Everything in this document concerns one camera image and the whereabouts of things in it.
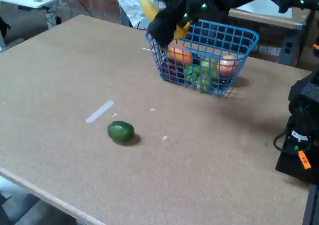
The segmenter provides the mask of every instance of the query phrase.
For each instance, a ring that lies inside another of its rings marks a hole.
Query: table edge
[[[67,204],[66,202],[56,198],[55,196],[51,195],[50,193],[38,188],[37,186],[29,183],[28,181],[24,180],[23,178],[16,176],[14,173],[0,167],[0,176],[8,179],[12,183],[21,186],[22,188],[27,189],[30,191],[31,194],[37,196],[41,200],[51,204],[52,206],[60,209],[61,211],[65,212],[66,214],[71,215],[75,219],[84,222],[87,225],[105,225],[104,223],[96,220],[95,218],[85,214],[84,212],[78,210],[77,208]]]

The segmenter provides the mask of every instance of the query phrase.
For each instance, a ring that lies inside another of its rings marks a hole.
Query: black equipment
[[[199,18],[220,22],[231,8],[239,7],[253,0],[160,0],[166,5],[150,23],[148,30],[159,45],[165,48],[173,38],[176,25],[196,22]],[[301,9],[319,9],[319,0],[272,0],[285,13],[295,6]]]

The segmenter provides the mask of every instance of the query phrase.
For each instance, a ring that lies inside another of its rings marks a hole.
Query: white tape strip
[[[105,111],[112,107],[114,102],[112,100],[106,101],[97,111],[95,111],[90,117],[88,117],[85,122],[91,123],[95,121],[98,117],[100,117]]]

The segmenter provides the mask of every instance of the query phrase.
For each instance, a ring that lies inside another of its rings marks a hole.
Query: brick wall
[[[120,6],[117,0],[80,0],[81,3],[93,14],[94,17],[110,21],[120,21]],[[85,9],[77,0],[69,0],[72,9],[76,8],[85,13]],[[60,5],[67,8],[68,1],[63,0]]]

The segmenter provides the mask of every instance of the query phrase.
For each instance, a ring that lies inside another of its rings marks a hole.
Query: orange
[[[187,51],[186,47],[179,44],[170,44],[167,49],[168,56],[170,58],[174,58],[185,63],[192,63],[193,60],[191,58],[191,53]]]

